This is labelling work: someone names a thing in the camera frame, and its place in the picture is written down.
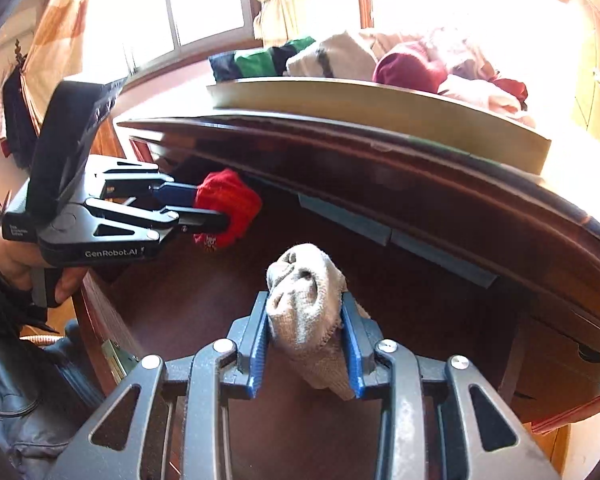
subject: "wooden drawer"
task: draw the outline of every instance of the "wooden drawer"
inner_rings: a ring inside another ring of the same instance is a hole
[[[549,295],[536,295],[530,301],[530,316],[567,339],[581,343],[600,353],[600,329],[566,308]],[[600,367],[595,378],[600,382]]]
[[[511,403],[522,422],[555,415],[600,395],[600,364],[581,359],[577,342],[532,319],[525,333],[525,358]]]

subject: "red sock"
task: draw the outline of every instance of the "red sock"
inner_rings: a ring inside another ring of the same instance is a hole
[[[242,238],[251,221],[262,208],[258,194],[240,180],[235,171],[209,173],[198,186],[194,206],[213,209],[229,217],[229,227],[223,233],[193,235],[197,244],[210,250],[221,249]]]

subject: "blue gripper pad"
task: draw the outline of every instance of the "blue gripper pad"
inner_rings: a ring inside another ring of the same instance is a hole
[[[246,388],[248,396],[253,399],[262,384],[267,346],[269,344],[269,327],[265,306],[268,292],[259,292],[242,340],[238,345],[238,370],[247,375]]]
[[[374,374],[374,346],[382,339],[382,333],[375,321],[360,316],[356,300],[350,292],[342,295],[341,316],[342,349],[349,373],[349,386],[357,399],[363,399],[368,387],[378,384]]]
[[[152,191],[152,195],[163,205],[193,207],[198,192],[197,186],[179,182],[165,182]]]

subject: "black bag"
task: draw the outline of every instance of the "black bag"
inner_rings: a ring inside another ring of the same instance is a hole
[[[42,480],[102,402],[75,321],[45,349],[0,328],[0,449],[27,480]]]

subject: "screw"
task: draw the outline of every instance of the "screw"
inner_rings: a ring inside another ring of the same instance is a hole
[[[157,355],[147,355],[142,358],[140,361],[142,368],[146,368],[147,370],[153,370],[160,365],[160,358]]]
[[[398,343],[392,339],[382,339],[382,341],[378,342],[376,348],[381,352],[392,354],[398,349]]]
[[[451,358],[451,365],[457,370],[466,370],[469,367],[469,359],[463,355],[454,355]]]
[[[214,343],[214,350],[216,352],[218,352],[219,354],[224,354],[226,352],[230,352],[231,350],[234,349],[234,342],[231,341],[230,339],[218,339],[215,343]]]

